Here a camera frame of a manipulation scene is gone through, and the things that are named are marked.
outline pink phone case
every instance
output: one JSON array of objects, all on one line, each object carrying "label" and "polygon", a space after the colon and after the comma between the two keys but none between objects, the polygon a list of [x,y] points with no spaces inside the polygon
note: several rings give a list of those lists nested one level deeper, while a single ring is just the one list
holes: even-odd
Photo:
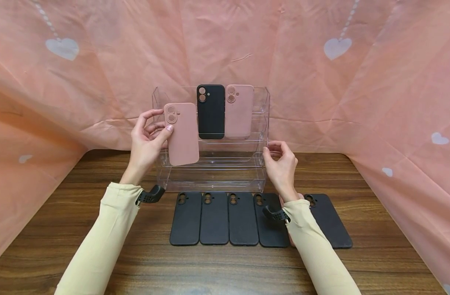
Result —
[{"label": "pink phone case", "polygon": [[247,138],[251,134],[254,87],[229,85],[225,90],[225,137]]},{"label": "pink phone case", "polygon": [[167,124],[174,126],[167,140],[169,162],[173,166],[193,164],[198,161],[197,111],[193,103],[168,103],[164,107]]}]

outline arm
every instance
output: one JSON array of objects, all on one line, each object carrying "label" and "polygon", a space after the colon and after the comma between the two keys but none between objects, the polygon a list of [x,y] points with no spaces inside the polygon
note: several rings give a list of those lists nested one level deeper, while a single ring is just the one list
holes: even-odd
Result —
[{"label": "arm", "polygon": [[348,270],[333,250],[310,211],[294,189],[297,159],[285,142],[270,142],[263,150],[266,171],[284,202],[290,217],[287,231],[305,264],[318,295],[360,295]]},{"label": "arm", "polygon": [[61,277],[55,295],[104,294],[123,242],[138,213],[141,187],[111,183],[94,226]]},{"label": "arm", "polygon": [[165,122],[146,125],[149,118],[162,113],[162,109],[151,109],[138,117],[132,130],[128,167],[120,183],[107,187],[100,201],[99,216],[61,277],[55,295],[104,294],[138,213],[135,202],[142,190],[138,184],[173,132],[172,125],[166,127]]},{"label": "arm", "polygon": [[311,276],[316,292],[319,295],[361,294],[313,218],[309,206],[307,200],[296,200],[284,203],[283,209],[291,219],[287,230]]}]

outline clear acrylic display stand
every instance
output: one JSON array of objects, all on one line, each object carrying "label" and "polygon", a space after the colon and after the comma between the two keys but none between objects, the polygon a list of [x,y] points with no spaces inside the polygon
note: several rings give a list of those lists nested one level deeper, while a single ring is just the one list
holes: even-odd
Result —
[{"label": "clear acrylic display stand", "polygon": [[[197,105],[193,86],[157,87],[153,108],[167,103],[191,102]],[[255,87],[252,130],[247,139],[198,139],[200,158],[191,165],[172,166],[167,150],[156,162],[157,184],[170,192],[262,192],[266,183],[263,147],[268,145],[269,103],[266,87]],[[164,121],[157,116],[156,121]]]}]

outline hand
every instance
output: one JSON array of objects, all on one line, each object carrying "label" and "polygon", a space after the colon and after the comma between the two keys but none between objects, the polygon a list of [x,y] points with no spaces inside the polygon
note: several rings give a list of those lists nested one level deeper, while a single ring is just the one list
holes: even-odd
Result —
[{"label": "hand", "polygon": [[162,109],[151,109],[142,113],[132,130],[132,152],[130,161],[120,184],[134,184],[137,186],[144,174],[153,166],[161,149],[167,147],[166,140],[173,133],[173,126],[166,122],[153,122],[146,125],[146,121],[161,115]]},{"label": "hand", "polygon": [[294,172],[297,159],[292,150],[283,141],[269,142],[263,149],[263,157],[269,179],[281,195],[284,203],[299,199],[294,189]]}]

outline cream arm sleeve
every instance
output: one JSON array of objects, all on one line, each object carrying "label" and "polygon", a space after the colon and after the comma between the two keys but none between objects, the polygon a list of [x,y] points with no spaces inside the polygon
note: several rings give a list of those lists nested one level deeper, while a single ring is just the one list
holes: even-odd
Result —
[{"label": "cream arm sleeve", "polygon": [[348,270],[310,211],[307,200],[284,203],[291,221],[287,230],[299,251],[318,295],[360,295]]},{"label": "cream arm sleeve", "polygon": [[58,283],[55,295],[101,295],[138,213],[140,186],[111,183],[97,220]]}]

